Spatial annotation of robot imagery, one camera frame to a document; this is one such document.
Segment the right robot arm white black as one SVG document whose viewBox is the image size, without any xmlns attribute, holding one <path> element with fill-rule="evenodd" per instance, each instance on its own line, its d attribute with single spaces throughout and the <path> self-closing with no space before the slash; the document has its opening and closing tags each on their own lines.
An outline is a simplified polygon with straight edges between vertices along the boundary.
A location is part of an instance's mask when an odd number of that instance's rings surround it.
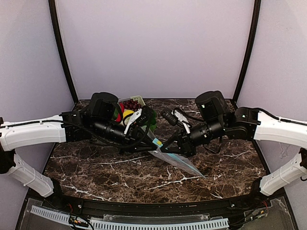
<svg viewBox="0 0 307 230">
<path fill-rule="evenodd" d="M 201 123 L 178 130 L 160 148 L 164 153 L 196 154 L 196 147 L 222 136 L 229 139 L 267 140 L 300 147 L 285 165 L 252 184 L 251 193 L 270 196 L 307 173 L 307 124 L 277 117 L 261 108 L 240 107 L 230 112 L 220 91 L 202 93 L 195 99 Z"/>
</svg>

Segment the clear zip top bag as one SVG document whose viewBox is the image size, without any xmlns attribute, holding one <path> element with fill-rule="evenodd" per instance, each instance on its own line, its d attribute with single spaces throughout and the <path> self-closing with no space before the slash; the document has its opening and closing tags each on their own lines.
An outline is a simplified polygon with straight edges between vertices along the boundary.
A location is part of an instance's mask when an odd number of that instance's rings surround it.
<svg viewBox="0 0 307 230">
<path fill-rule="evenodd" d="M 186 157 L 179 156 L 177 154 L 172 154 L 172 153 L 164 153 L 161 152 L 160 148 L 156 151 L 149 151 L 150 154 L 152 154 L 154 157 L 159 158 L 179 169 L 184 170 L 185 172 L 195 175 L 195 176 L 200 176 L 200 177 L 205 177 L 196 167 L 195 165 Z"/>
</svg>

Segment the long red chili pepper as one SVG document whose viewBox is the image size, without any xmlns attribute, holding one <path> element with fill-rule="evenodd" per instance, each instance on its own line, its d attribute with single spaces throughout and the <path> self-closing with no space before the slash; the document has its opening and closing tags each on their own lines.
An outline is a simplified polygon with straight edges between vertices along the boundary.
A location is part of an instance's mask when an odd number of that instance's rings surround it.
<svg viewBox="0 0 307 230">
<path fill-rule="evenodd" d="M 117 113 L 116 122 L 120 122 L 122 120 L 120 114 L 123 114 L 124 112 L 124 105 L 122 103 L 119 104 L 119 107 L 120 110 L 116 108 L 116 113 Z"/>
</svg>

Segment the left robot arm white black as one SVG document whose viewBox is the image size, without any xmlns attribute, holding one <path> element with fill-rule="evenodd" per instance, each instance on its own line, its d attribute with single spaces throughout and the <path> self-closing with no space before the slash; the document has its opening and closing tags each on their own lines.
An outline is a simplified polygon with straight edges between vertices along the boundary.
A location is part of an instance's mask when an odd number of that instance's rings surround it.
<svg viewBox="0 0 307 230">
<path fill-rule="evenodd" d="M 69 143 L 95 138 L 105 145 L 126 152 L 155 151 L 159 145 L 151 137 L 153 109 L 137 108 L 125 121 L 124 106 L 108 92 L 96 92 L 81 111 L 24 122 L 0 122 L 0 172 L 10 175 L 40 196 L 61 195 L 59 183 L 39 173 L 21 159 L 16 148 L 43 143 Z"/>
</svg>

